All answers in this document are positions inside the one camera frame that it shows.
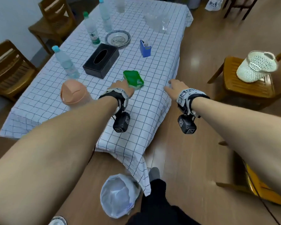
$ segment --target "gray sock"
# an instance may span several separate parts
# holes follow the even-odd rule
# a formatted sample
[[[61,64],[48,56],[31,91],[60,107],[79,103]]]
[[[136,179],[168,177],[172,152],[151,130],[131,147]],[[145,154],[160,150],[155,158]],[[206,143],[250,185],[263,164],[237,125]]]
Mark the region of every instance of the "gray sock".
[[[151,182],[155,179],[160,179],[160,173],[157,167],[152,167],[149,171],[149,181]]]

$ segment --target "tablecloth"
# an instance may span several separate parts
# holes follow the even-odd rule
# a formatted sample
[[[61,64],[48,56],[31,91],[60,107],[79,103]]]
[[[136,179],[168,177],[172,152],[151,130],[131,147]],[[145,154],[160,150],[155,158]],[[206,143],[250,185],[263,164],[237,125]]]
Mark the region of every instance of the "tablecloth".
[[[143,154],[171,105],[163,87],[176,77],[180,44],[185,27],[190,26],[193,17],[186,5],[156,0],[125,0],[125,13],[118,13],[115,1],[104,1],[111,9],[113,29],[128,31],[131,42],[119,50],[120,56],[104,79],[87,75],[83,70],[83,64],[95,50],[83,22],[60,49],[71,57],[81,73],[78,80],[87,86],[94,99],[113,82],[122,80],[124,70],[137,70],[144,79],[144,86],[129,99],[126,111],[131,121],[127,132],[116,133],[112,128],[114,120],[110,119],[96,151],[109,152],[123,163],[147,196],[151,188]],[[170,21],[166,33],[155,32],[146,24],[142,11],[149,7],[168,13]],[[103,29],[99,6],[90,15],[97,20],[99,37],[104,41],[107,32]],[[140,39],[144,38],[152,45],[151,56],[146,58],[139,51]],[[21,138],[42,122],[69,110],[60,99],[61,85],[66,79],[64,69],[53,55],[11,109],[0,136]]]

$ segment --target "hand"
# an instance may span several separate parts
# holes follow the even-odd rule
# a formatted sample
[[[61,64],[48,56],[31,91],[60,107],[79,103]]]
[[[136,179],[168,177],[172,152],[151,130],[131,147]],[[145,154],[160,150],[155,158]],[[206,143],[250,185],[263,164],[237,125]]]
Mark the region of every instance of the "hand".
[[[169,80],[169,84],[172,85],[172,88],[165,86],[163,89],[169,95],[169,97],[175,101],[179,97],[179,94],[182,90],[189,89],[189,87],[180,80],[171,79]]]
[[[110,88],[123,89],[126,92],[126,94],[129,96],[129,98],[131,98],[134,93],[134,88],[129,87],[127,80],[123,80],[123,81],[117,80],[116,82],[112,83],[108,89],[110,89]]]

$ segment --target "basket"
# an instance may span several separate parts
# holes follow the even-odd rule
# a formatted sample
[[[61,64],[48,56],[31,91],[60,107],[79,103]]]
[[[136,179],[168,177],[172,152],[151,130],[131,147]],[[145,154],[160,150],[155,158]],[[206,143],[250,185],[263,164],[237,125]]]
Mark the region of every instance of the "basket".
[[[237,77],[246,82],[252,83],[271,72],[276,71],[278,63],[275,55],[270,52],[251,51],[236,71]]]

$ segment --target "floor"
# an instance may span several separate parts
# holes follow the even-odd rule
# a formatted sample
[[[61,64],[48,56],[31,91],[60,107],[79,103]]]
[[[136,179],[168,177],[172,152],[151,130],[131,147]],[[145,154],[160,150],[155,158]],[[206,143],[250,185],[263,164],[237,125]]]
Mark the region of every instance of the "floor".
[[[238,15],[232,9],[223,19],[225,11],[208,12],[206,2],[192,12],[195,20],[185,30],[177,79],[213,97],[220,80],[212,85],[207,81],[225,56],[245,57],[252,50],[281,52],[281,0],[258,0],[243,22],[245,10]],[[0,127],[9,109],[0,113]],[[281,99],[263,112],[281,116]],[[232,152],[217,144],[221,138],[202,118],[196,119],[194,135],[184,135],[176,121],[179,115],[172,106],[145,153],[147,166],[157,166],[167,182],[169,202],[201,224],[275,224],[256,197],[215,185],[215,181],[232,181]],[[0,138],[0,156],[13,143]],[[99,198],[105,180],[122,172],[124,167],[112,156],[95,152],[56,215],[64,216],[68,224],[125,224],[128,216],[110,219]],[[131,214],[140,209],[140,202]],[[281,223],[281,206],[267,204]]]

